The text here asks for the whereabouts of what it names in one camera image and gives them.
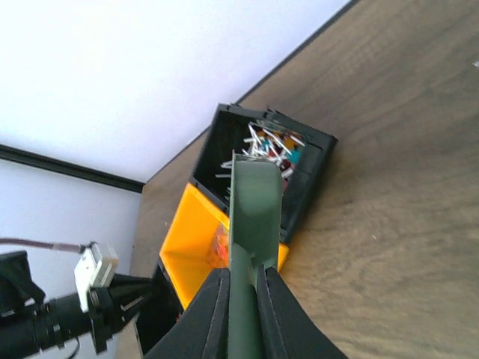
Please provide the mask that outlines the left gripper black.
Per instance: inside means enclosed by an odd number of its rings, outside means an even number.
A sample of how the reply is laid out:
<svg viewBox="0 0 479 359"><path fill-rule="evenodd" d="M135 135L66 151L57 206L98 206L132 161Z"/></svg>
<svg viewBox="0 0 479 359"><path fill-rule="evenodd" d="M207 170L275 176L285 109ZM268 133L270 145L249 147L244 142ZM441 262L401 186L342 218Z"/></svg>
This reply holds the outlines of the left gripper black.
<svg viewBox="0 0 479 359"><path fill-rule="evenodd" d="M95 352L101 354L107 341L156 294L153 280L116 274L109 286L88 289L87 311L76 293L33 304L1 319L1 354L35 355L84 334L91 335Z"/></svg>

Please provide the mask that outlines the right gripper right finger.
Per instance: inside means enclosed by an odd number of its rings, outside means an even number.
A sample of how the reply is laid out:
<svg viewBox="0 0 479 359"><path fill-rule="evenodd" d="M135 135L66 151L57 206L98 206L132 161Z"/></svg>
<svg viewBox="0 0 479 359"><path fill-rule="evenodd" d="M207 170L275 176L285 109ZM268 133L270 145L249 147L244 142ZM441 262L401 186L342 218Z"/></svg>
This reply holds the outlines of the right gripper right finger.
<svg viewBox="0 0 479 359"><path fill-rule="evenodd" d="M312 322L275 268L259 268L256 292L266 358L346 357Z"/></svg>

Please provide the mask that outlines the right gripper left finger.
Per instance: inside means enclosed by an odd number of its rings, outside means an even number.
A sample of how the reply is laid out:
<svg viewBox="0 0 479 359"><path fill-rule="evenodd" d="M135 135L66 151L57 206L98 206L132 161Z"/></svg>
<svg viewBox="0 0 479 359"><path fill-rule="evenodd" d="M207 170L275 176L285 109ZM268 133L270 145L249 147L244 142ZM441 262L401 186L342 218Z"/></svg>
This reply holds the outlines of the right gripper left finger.
<svg viewBox="0 0 479 359"><path fill-rule="evenodd" d="M226 358L230 271L214 269L173 328L146 358Z"/></svg>

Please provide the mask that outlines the black bin with popsicle candies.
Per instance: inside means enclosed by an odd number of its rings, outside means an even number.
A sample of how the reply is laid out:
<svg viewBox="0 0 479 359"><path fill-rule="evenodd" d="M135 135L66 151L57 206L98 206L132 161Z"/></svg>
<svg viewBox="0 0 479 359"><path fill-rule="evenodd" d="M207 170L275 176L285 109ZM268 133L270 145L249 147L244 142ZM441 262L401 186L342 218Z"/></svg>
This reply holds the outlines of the black bin with popsicle candies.
<svg viewBox="0 0 479 359"><path fill-rule="evenodd" d="M135 335L142 357L169 332L184 311L161 259L158 259L153 281L159 286L159 294L142 307L135 320Z"/></svg>

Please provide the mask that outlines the orange bin with gummies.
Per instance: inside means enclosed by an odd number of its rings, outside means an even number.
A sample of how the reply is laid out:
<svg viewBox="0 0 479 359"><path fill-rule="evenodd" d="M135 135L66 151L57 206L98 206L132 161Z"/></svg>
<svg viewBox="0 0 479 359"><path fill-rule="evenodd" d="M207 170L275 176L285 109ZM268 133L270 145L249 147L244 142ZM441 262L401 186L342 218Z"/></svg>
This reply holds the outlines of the orange bin with gummies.
<svg viewBox="0 0 479 359"><path fill-rule="evenodd" d="M228 265L225 248L213 251L219 229L229 229L228 214L188 183L159 252L183 309L213 269Z"/></svg>

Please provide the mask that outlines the green slotted plastic scoop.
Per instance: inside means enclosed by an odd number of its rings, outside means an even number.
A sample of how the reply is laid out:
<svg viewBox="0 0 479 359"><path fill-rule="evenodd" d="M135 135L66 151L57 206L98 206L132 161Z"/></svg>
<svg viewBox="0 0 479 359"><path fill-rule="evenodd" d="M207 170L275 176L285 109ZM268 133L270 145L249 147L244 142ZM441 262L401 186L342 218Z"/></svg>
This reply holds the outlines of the green slotted plastic scoop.
<svg viewBox="0 0 479 359"><path fill-rule="evenodd" d="M262 358L257 273L278 267L282 181L264 159L233 154L229 205L228 358Z"/></svg>

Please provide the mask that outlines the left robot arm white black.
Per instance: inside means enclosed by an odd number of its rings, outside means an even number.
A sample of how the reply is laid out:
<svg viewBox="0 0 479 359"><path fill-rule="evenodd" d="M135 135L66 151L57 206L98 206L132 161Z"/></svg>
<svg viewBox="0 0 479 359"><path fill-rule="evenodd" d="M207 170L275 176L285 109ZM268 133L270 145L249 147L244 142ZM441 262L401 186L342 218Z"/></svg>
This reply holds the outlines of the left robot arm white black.
<svg viewBox="0 0 479 359"><path fill-rule="evenodd" d="M26 358L85 334L101 354L158 291L151 279L115 274L109 286L88 289L86 310L76 293L45 301L26 251L2 254L1 357Z"/></svg>

